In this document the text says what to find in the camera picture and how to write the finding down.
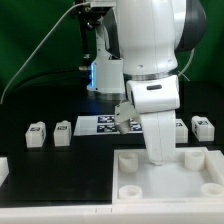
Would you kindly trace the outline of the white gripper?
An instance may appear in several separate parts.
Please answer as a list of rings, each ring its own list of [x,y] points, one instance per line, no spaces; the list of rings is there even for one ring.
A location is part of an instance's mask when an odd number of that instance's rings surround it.
[[[176,113],[180,107],[176,75],[126,84],[128,100],[115,106],[114,123],[121,134],[131,130],[130,120],[140,122],[149,161],[162,165],[176,153]]]

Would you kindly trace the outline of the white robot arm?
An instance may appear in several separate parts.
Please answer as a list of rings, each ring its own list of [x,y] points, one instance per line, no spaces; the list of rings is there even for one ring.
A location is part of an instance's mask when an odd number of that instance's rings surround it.
[[[86,0],[106,7],[106,50],[123,61],[126,98],[115,107],[120,133],[139,120],[149,161],[175,157],[176,115],[180,107],[175,54],[196,47],[206,32],[200,0]]]

